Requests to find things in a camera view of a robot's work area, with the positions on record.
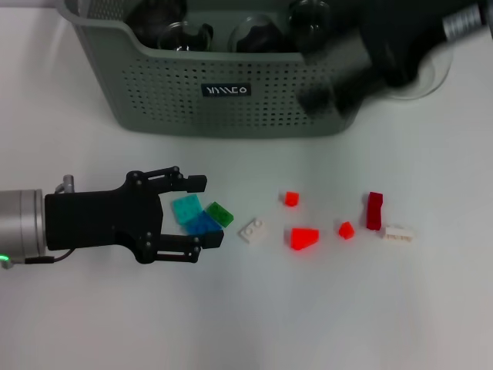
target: blue lego brick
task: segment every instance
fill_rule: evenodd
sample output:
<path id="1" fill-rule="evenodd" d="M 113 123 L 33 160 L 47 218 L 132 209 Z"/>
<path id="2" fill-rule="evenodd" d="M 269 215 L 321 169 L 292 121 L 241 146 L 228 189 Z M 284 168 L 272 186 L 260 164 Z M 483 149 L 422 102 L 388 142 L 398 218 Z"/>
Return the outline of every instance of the blue lego brick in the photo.
<path id="1" fill-rule="evenodd" d="M 186 225 L 188 235 L 204 235 L 214 231 L 221 231 L 222 228 L 216 221 L 213 220 L 207 212 L 203 211 L 195 220 L 190 221 Z"/>
<path id="2" fill-rule="evenodd" d="M 176 221 L 180 225 L 189 223 L 202 212 L 199 198 L 195 194 L 174 200 L 171 204 L 173 206 Z"/>

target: dark red lego brick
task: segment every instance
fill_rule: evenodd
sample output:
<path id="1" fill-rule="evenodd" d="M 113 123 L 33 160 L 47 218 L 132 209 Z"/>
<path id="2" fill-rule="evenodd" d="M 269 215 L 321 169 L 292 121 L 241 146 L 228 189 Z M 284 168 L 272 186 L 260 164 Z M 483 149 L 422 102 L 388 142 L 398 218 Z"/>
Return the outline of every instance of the dark red lego brick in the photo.
<path id="1" fill-rule="evenodd" d="M 380 193 L 370 193 L 367 203 L 367 229 L 380 231 L 382 228 L 381 208 L 384 204 L 384 195 Z"/>

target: basket logo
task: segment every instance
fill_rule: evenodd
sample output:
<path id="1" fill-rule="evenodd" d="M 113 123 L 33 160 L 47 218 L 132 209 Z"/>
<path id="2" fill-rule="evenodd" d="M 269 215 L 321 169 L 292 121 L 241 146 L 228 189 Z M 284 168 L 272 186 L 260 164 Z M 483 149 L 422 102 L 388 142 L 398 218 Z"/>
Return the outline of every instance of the basket logo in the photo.
<path id="1" fill-rule="evenodd" d="M 203 83 L 204 98 L 224 98 L 234 96 L 251 96 L 252 86 L 249 83 Z"/>

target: teal lego brick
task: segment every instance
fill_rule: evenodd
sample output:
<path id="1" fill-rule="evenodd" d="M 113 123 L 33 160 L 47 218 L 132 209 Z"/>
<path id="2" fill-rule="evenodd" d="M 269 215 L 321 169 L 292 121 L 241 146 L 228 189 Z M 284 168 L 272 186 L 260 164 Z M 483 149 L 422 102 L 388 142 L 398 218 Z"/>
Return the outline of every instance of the teal lego brick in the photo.
<path id="1" fill-rule="evenodd" d="M 172 202 L 176 221 L 180 225 L 186 225 L 195 219 L 203 210 L 197 195 L 179 198 Z"/>

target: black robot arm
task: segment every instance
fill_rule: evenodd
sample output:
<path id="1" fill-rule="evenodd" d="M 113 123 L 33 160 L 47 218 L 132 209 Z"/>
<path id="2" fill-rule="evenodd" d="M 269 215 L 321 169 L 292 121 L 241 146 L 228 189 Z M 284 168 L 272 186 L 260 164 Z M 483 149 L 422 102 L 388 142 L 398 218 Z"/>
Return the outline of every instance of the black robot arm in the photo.
<path id="1" fill-rule="evenodd" d="M 184 178 L 175 166 L 148 173 L 130 172 L 116 190 L 47 195 L 46 246 L 51 251 L 60 251 L 118 244 L 130 249 L 141 264 L 195 263 L 202 249 L 221 245 L 224 233 L 162 235 L 159 195 L 170 191 L 203 192 L 206 184 L 205 176 Z M 26 263 L 43 263 L 46 258 Z"/>

